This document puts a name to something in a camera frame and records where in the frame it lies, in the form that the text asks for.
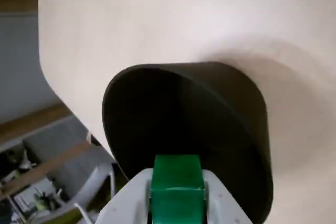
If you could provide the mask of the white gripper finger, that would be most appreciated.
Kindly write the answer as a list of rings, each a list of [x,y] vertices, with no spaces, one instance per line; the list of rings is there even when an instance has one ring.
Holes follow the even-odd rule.
[[[210,170],[203,170],[207,223],[252,224],[241,206]]]
[[[153,169],[135,175],[103,207],[98,223],[150,223],[150,187]]]

